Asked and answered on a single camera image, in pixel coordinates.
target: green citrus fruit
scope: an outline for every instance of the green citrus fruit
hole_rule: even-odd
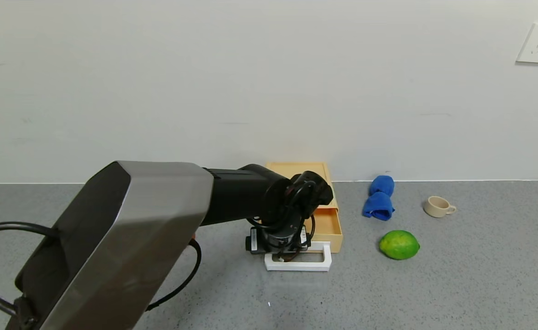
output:
[[[409,231],[393,230],[381,238],[379,249],[391,259],[403,260],[416,255],[420,243]]]

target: beige cup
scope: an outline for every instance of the beige cup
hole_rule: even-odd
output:
[[[456,207],[439,196],[430,196],[424,203],[424,211],[434,218],[441,218],[456,212]]]

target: speckled gray surface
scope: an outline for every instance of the speckled gray surface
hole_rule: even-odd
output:
[[[344,244],[330,272],[267,272],[244,251],[246,221],[201,228],[200,271],[136,329],[538,330],[538,182],[398,183],[389,222],[361,216],[367,187],[335,184]],[[2,185],[0,221],[52,224],[79,188]],[[458,212],[425,215],[421,203],[432,194]],[[377,251],[395,229],[418,238],[418,255],[393,261]],[[17,296],[13,277],[39,241],[0,234],[0,295]],[[187,276],[194,258],[185,251],[158,295]],[[0,313],[0,329],[6,320]]]

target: folded blue cloth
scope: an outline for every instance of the folded blue cloth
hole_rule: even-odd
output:
[[[393,182],[392,177],[378,176],[373,180],[369,187],[369,196],[376,192],[382,192],[391,197],[391,195],[393,195],[393,189],[395,189],[395,182]]]
[[[363,207],[363,215],[367,218],[376,217],[387,221],[395,211],[391,203],[391,195],[395,182],[390,176],[376,177],[369,187],[369,198]]]
[[[384,192],[376,192],[372,194],[363,207],[363,215],[367,218],[376,217],[387,221],[391,219],[391,215],[395,211],[391,203],[391,197]]]

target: black cable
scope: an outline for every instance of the black cable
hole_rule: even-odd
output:
[[[248,223],[252,224],[252,226],[254,226],[256,228],[259,228],[259,229],[271,229],[271,228],[275,227],[275,225],[260,224],[260,223],[256,222],[255,219],[251,219],[251,218],[246,218],[246,221],[248,221]]]
[[[311,215],[311,232],[309,233],[308,241],[311,241],[313,238],[313,233],[316,232],[316,218],[313,217],[313,214]]]
[[[284,263],[289,263],[290,261],[292,261],[293,259],[295,259],[295,257],[297,257],[300,252],[302,251],[302,248],[298,248],[293,255],[291,255],[289,258],[282,258],[283,259],[283,262]]]
[[[187,276],[187,278],[181,283],[180,286],[177,286],[177,289],[173,290],[170,294],[162,297],[161,299],[158,299],[156,302],[151,303],[148,307],[146,312],[150,311],[151,309],[154,309],[156,307],[159,307],[162,303],[168,301],[169,299],[173,298],[175,295],[177,295],[183,288],[187,286],[187,284],[191,281],[191,279],[195,276],[195,273],[197,272],[197,269],[200,267],[201,263],[201,247],[200,245],[194,240],[193,238],[191,241],[189,241],[189,245],[193,246],[195,249],[195,252],[197,253],[197,261],[195,262],[195,267],[193,271],[191,271],[191,274]]]
[[[21,223],[15,221],[0,223],[0,231],[2,230],[22,230],[34,232],[35,234],[40,234],[50,238],[59,238],[59,232],[56,229],[31,223]],[[0,310],[13,317],[17,314],[16,306],[2,298],[0,298]]]

